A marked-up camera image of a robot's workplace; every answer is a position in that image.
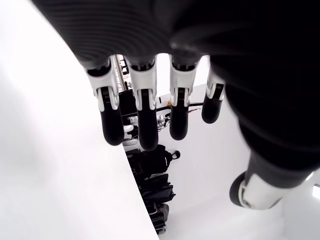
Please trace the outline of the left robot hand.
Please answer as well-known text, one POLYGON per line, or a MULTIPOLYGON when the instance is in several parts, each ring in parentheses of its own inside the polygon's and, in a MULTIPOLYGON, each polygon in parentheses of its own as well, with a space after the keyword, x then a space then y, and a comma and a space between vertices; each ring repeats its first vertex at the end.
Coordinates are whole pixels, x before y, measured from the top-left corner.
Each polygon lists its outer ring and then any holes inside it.
POLYGON ((112 57, 126 59, 141 146, 158 143, 156 58, 170 57, 170 134, 182 140, 198 62, 210 57, 202 119, 228 99, 250 147, 229 196, 266 210, 320 167, 320 4, 315 0, 36 0, 86 70, 105 140, 124 128, 112 57))

